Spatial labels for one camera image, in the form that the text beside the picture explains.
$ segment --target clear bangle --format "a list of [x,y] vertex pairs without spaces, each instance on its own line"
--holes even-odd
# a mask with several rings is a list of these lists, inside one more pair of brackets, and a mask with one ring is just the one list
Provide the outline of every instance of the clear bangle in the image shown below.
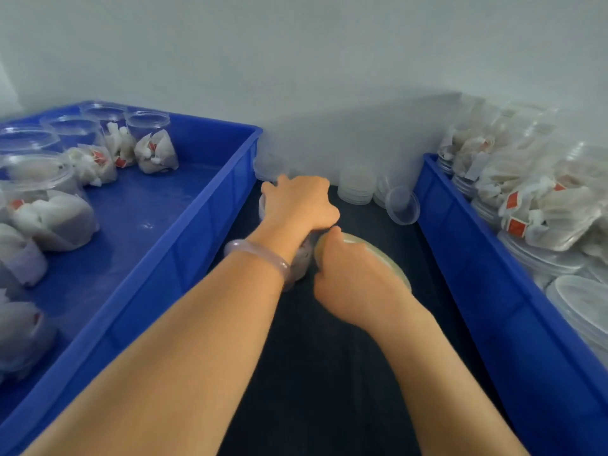
[[226,246],[224,247],[224,256],[227,256],[233,251],[245,251],[261,257],[263,260],[269,262],[275,266],[279,272],[281,272],[285,282],[289,280],[289,264],[281,256],[273,253],[268,248],[264,248],[262,245],[252,243],[247,240],[232,240],[226,243]]

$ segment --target hand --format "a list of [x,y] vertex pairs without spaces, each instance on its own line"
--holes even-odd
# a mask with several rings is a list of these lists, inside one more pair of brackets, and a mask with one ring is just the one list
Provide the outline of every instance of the hand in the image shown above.
[[363,243],[344,243],[342,230],[327,234],[314,296],[332,314],[370,335],[402,329],[412,310],[426,311],[405,283]]
[[329,188],[330,181],[317,176],[289,179],[282,174],[276,187],[269,182],[263,183],[264,222],[294,227],[303,233],[302,240],[311,230],[331,227],[338,221],[340,212],[329,201]]

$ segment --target blue plastic tray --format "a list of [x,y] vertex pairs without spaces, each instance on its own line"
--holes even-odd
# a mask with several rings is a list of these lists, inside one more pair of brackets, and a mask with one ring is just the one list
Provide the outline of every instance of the blue plastic tray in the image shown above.
[[[78,113],[75,104],[18,121]],[[23,451],[205,275],[249,195],[262,129],[170,115],[179,169],[119,169],[117,182],[88,188],[101,230],[76,251],[47,255],[49,272],[32,296],[59,340],[28,378],[0,385],[0,455]]]
[[426,154],[418,223],[518,436],[535,455],[608,454],[608,372]]

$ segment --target black tabletop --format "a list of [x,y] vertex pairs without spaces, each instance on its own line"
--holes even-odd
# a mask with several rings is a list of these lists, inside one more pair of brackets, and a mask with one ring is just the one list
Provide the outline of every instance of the black tabletop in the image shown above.
[[[259,223],[260,183],[247,198],[226,241]],[[414,296],[437,319],[490,399],[502,405],[475,344],[418,225],[400,226],[374,203],[340,210],[344,232],[361,237],[399,265]],[[220,253],[214,263],[221,259]],[[278,302],[262,356],[226,433],[221,455],[420,454],[399,386],[367,333],[339,321],[313,296],[308,274]]]

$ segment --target forearm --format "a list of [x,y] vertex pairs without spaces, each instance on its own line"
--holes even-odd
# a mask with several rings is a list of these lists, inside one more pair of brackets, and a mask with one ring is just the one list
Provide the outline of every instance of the forearm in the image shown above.
[[[291,262],[299,237],[250,240]],[[283,277],[234,252],[113,361],[26,454],[216,454],[253,374]]]
[[527,454],[435,319],[410,297],[416,308],[375,338],[397,376],[422,453]]

